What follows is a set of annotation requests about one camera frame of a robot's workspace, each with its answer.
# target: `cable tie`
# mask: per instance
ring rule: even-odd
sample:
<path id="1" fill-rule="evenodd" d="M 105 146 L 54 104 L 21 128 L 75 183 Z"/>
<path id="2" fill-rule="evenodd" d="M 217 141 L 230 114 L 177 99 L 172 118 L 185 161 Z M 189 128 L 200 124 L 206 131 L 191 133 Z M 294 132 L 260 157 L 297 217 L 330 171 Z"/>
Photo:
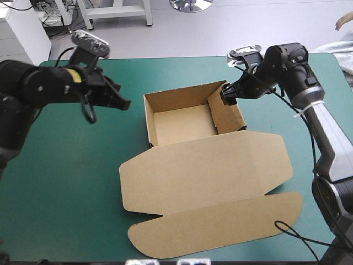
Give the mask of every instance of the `cable tie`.
<path id="1" fill-rule="evenodd" d="M 319 101 L 315 101 L 315 102 L 311 103 L 310 105 L 307 105 L 298 114 L 294 115 L 294 118 L 299 118 L 301 115 L 304 116 L 304 112 L 306 112 L 309 108 L 311 108 L 311 107 L 313 107 L 315 105 L 321 104 L 321 103 L 324 103 L 324 101 L 323 100 L 319 100 Z"/>

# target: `gray floor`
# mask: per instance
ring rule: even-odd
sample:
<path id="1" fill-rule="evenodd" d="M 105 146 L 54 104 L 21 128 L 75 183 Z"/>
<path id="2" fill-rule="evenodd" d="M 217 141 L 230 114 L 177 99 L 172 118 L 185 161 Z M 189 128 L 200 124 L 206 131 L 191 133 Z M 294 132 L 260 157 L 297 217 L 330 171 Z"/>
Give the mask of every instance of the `gray floor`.
<path id="1" fill-rule="evenodd" d="M 125 0 L 124 5 L 141 2 Z M 151 5 L 153 26 L 146 26 L 144 17 L 94 21 L 92 33 L 110 43 L 111 58 L 219 56 L 250 44 L 265 50 L 290 42 L 312 50 L 353 29 L 351 22 L 334 30 L 336 21 L 353 10 L 353 0 L 214 0 L 211 8 L 194 14 L 173 10 L 168 0 L 151 0 Z M 69 35 L 58 38 L 52 41 L 50 59 L 72 46 Z"/>

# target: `white cabinet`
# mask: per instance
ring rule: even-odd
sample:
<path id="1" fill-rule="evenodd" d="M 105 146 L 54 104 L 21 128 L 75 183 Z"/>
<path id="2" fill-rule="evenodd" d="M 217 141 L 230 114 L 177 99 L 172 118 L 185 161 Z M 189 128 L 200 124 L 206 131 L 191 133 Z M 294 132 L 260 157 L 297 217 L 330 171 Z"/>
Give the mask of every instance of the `white cabinet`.
<path id="1" fill-rule="evenodd" d="M 6 2 L 7 5 L 24 9 L 29 0 Z M 20 60 L 39 65 L 48 60 L 51 43 L 34 9 L 17 11 L 0 3 L 0 62 Z"/>

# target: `white cloth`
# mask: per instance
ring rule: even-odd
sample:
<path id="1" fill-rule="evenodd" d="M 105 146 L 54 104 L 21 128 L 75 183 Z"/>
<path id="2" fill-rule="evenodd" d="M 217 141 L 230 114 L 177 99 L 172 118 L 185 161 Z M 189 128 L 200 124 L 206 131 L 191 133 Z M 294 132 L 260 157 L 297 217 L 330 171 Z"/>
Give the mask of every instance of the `white cloth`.
<path id="1" fill-rule="evenodd" d="M 333 54 L 343 70 L 348 84 L 353 90 L 353 30 L 349 31 L 340 41 L 325 44 L 312 52 L 327 52 Z"/>

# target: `cardboard box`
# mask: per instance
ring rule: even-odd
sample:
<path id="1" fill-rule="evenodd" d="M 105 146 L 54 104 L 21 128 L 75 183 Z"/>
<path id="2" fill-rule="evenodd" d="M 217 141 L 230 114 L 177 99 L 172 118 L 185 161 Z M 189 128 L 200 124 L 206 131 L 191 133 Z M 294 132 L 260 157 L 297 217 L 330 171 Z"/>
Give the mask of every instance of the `cardboard box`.
<path id="1" fill-rule="evenodd" d="M 293 225 L 298 193 L 265 195 L 293 175 L 281 136 L 247 131 L 239 106 L 225 106 L 225 81 L 145 95 L 151 149 L 120 167 L 124 208 L 162 215 L 130 227 L 154 258 L 274 236 Z"/>
<path id="2" fill-rule="evenodd" d="M 246 129 L 239 106 L 223 104 L 220 91 L 225 83 L 220 81 L 145 95 L 151 146 Z"/>

